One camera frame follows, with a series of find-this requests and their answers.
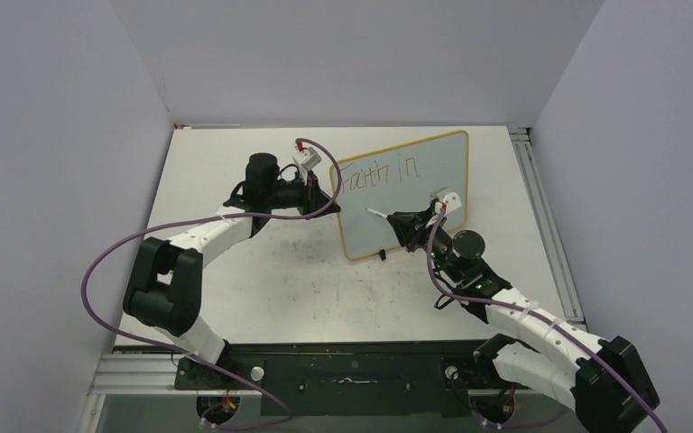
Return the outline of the white whiteboard marker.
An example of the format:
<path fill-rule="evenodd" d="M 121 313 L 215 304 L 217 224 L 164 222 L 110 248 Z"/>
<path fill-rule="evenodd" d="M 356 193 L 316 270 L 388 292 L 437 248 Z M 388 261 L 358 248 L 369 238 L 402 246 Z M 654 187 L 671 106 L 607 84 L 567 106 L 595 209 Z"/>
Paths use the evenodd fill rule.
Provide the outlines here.
<path fill-rule="evenodd" d="M 380 211 L 378 211 L 378 210 L 375 210 L 375 209 L 372 209 L 372 208 L 366 208 L 365 210 L 366 210 L 368 213 L 370 213 L 371 215 L 380 217 L 381 219 L 386 220 L 386 219 L 388 218 L 388 215 L 386 215 L 385 213 L 382 213 L 382 212 L 380 212 Z"/>

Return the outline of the yellow framed whiteboard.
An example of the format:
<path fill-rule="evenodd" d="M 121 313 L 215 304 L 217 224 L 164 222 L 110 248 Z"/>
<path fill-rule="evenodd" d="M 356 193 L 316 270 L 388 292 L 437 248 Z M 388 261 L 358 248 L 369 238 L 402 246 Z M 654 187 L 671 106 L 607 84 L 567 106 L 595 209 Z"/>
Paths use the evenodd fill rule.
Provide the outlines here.
<path fill-rule="evenodd" d="M 447 213 L 446 228 L 467 220 L 469 134 L 457 130 L 340 160 L 329 177 L 342 179 L 337 203 L 344 256 L 364 259 L 398 247 L 388 223 L 370 213 L 422 211 L 440 192 L 458 194 L 460 208 Z"/>

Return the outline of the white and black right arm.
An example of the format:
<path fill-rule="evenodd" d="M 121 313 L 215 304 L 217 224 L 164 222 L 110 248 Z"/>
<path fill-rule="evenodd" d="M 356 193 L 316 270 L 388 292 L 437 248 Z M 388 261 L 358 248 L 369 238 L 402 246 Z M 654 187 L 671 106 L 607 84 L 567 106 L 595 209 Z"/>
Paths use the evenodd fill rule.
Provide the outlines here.
<path fill-rule="evenodd" d="M 401 247 L 425 253 L 441 298 L 498 329 L 473 353 L 477 380 L 540 392 L 572 410 L 589 432 L 632 432 L 645 419 L 665 431 L 655 412 L 660 397 L 635 345 L 589 333 L 528 299 L 485 261 L 479 233 L 443 230 L 449 210 L 433 202 L 385 219 Z"/>

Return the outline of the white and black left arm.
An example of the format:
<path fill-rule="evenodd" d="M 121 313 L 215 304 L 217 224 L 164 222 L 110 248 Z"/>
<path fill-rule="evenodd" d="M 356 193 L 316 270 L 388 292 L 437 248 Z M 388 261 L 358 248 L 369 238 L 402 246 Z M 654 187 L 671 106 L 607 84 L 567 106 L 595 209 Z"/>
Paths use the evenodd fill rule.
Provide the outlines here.
<path fill-rule="evenodd" d="M 125 314 L 158 330 L 174 345 L 201 359 L 198 377 L 208 387 L 226 386 L 233 375 L 230 345 L 201 317 L 204 268 L 235 244 L 257 235 L 274 210 L 297 209 L 302 216 L 339 212 L 314 172 L 321 157 L 312 147 L 292 156 L 296 173 L 285 179 L 270 153 L 255 153 L 245 178 L 217 211 L 217 221 L 201 223 L 167 239 L 150 236 L 139 246 L 123 301 Z"/>

